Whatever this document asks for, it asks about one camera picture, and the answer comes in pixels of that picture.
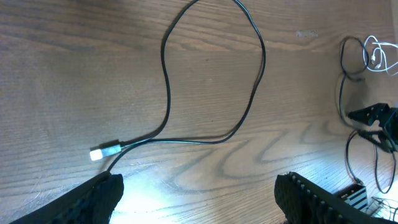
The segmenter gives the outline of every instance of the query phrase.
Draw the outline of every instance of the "white cable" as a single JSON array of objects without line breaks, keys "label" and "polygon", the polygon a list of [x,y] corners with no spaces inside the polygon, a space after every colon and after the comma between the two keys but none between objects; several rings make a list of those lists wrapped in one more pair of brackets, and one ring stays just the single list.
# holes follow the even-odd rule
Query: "white cable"
[{"label": "white cable", "polygon": [[[379,53],[380,53],[380,60],[379,60],[380,62],[375,66],[375,69],[372,69],[372,68],[370,68],[370,67],[368,66],[368,70],[369,70],[369,71],[372,71],[372,72],[386,72],[386,73],[387,73],[388,75],[390,75],[390,76],[397,75],[398,72],[396,72],[396,73],[394,73],[394,74],[391,75],[391,74],[388,72],[388,70],[391,69],[392,67],[396,66],[396,65],[398,64],[398,62],[396,62],[395,64],[393,64],[393,65],[391,65],[390,67],[388,67],[388,66],[387,66],[387,57],[386,57],[386,53],[385,53],[384,50],[382,49],[382,46],[391,46],[391,47],[396,47],[396,48],[398,48],[398,44],[391,44],[391,43],[388,43],[388,42],[379,42],[379,41],[376,39],[375,36],[370,35],[370,36],[369,36],[368,38],[366,38],[366,40],[365,40],[365,43],[364,43],[364,46],[365,46],[365,47],[366,47],[366,44],[368,43],[368,41],[369,41],[370,38],[372,38],[372,39],[375,40],[375,42],[372,42],[372,44],[377,45],[377,47],[373,50],[373,54],[372,54],[372,57],[371,57],[372,63],[375,63],[375,62],[376,62],[376,56],[375,56],[375,54],[376,54],[376,51],[377,51],[377,50],[378,50]],[[363,50],[363,62],[364,62],[365,65],[366,65],[365,49]]]}]

